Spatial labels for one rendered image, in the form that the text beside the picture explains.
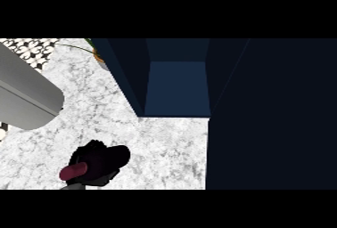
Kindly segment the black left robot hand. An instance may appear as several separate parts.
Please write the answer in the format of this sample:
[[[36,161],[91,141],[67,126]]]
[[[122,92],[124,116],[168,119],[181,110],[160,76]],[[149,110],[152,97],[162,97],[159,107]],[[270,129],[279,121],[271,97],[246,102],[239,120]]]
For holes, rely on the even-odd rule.
[[[72,152],[67,165],[75,165],[79,162],[87,164],[87,172],[84,175],[69,179],[66,185],[81,183],[85,186],[103,187],[113,179],[119,170],[106,173],[106,163],[103,161],[103,153],[107,147],[101,141],[90,140],[90,142],[76,148]]]

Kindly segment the dark wine bottle, maroon cap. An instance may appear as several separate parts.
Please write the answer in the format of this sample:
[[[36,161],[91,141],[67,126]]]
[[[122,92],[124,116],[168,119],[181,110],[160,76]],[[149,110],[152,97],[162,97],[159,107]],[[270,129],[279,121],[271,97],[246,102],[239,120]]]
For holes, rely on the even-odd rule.
[[[113,147],[78,147],[70,155],[67,166],[58,172],[61,181],[90,182],[107,176],[129,160],[125,145]]]

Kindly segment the dark blue open cabinet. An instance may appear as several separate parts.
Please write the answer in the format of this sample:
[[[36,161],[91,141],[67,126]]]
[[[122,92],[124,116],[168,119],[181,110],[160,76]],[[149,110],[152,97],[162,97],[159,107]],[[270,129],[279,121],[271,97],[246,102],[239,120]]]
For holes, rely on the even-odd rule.
[[[211,115],[205,39],[94,38],[91,42],[140,117]]]

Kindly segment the dark navy cabinet door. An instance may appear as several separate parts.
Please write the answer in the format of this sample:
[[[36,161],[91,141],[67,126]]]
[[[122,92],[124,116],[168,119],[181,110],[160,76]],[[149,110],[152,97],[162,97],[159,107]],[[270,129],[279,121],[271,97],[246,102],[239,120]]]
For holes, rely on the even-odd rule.
[[[208,128],[209,190],[337,190],[337,38],[252,39]]]

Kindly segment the green plant in orange pot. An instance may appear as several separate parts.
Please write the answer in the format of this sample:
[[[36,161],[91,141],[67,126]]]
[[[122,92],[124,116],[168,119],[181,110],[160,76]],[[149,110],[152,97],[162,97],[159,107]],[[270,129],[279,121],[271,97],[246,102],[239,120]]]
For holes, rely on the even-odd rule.
[[[92,58],[94,58],[94,60],[97,61],[97,63],[98,63],[98,65],[100,65],[101,69],[104,69],[106,71],[109,71],[109,69],[107,69],[107,67],[106,67],[106,65],[104,65],[104,61],[103,61],[103,59],[101,59],[101,56],[100,56],[100,54],[98,54],[98,52],[97,52],[95,46],[94,46],[94,44],[92,44],[90,38],[84,38],[84,40],[85,40],[85,42],[88,43],[91,50],[87,50],[87,49],[84,49],[84,48],[81,48],[81,47],[78,47],[78,46],[73,46],[73,45],[64,45],[64,44],[57,44],[57,45],[67,46],[67,47],[76,48],[76,49],[79,49],[79,50],[88,52],[88,53],[92,55]]]

